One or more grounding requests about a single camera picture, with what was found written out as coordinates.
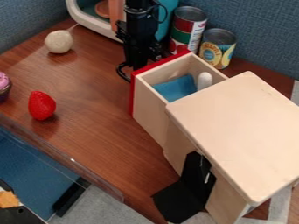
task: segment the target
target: purple object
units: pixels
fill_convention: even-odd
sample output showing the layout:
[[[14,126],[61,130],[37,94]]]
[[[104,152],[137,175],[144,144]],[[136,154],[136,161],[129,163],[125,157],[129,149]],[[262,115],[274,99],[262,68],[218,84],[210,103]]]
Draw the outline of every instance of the purple object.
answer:
[[[9,77],[5,73],[0,73],[0,91],[4,90],[9,84]]]
[[[10,78],[5,73],[0,73],[0,102],[8,98],[11,86]]]

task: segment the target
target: white ball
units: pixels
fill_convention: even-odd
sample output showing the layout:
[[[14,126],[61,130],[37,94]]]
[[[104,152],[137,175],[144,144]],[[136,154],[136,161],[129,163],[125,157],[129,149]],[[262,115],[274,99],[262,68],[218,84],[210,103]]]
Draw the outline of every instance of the white ball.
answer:
[[[67,53],[73,45],[69,31],[53,31],[45,38],[45,46],[51,53]]]
[[[208,72],[203,72],[198,76],[198,91],[208,88],[212,85],[212,75]]]

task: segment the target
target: blue-gray wall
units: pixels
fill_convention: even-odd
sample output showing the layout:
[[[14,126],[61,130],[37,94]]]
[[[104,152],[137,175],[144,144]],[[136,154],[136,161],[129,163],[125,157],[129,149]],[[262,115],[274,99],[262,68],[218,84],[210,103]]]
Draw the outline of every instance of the blue-gray wall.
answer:
[[[65,0],[0,0],[0,53],[66,15]]]
[[[299,79],[298,0],[182,0],[238,38],[234,55]]]

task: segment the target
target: hinged lid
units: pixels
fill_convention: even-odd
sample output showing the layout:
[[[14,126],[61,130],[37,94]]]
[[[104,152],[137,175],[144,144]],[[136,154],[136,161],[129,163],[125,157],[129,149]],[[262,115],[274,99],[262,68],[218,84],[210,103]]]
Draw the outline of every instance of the hinged lid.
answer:
[[[299,174],[299,108],[251,72],[167,105],[170,117],[248,203]]]

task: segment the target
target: strawberry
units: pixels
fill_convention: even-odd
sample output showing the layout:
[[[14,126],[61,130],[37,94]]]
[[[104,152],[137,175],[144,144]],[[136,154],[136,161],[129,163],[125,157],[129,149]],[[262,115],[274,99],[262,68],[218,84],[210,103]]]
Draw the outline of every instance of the strawberry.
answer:
[[[43,121],[55,112],[56,102],[48,94],[40,91],[32,91],[28,102],[28,109],[35,119]]]

